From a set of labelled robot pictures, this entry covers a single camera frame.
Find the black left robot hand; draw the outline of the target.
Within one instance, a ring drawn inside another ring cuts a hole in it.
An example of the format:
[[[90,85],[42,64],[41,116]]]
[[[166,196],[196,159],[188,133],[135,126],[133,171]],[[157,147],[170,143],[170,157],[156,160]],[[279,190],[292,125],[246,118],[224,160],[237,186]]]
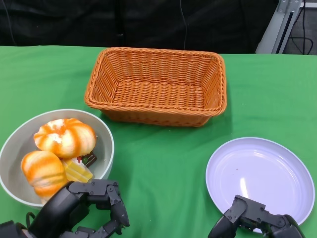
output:
[[[110,221],[98,230],[86,227],[72,229],[89,214],[89,207],[110,211]],[[93,179],[91,182],[67,183],[42,207],[28,232],[34,238],[108,238],[121,235],[130,225],[118,183],[114,180]]]

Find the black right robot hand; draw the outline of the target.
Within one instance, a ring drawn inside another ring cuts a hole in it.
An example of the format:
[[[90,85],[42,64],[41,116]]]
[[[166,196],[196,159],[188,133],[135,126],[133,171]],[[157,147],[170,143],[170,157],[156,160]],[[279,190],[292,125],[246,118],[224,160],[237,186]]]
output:
[[[265,205],[240,195],[214,225],[208,237],[234,238],[238,228],[261,230],[264,238],[303,238],[297,222],[290,215],[274,215]]]

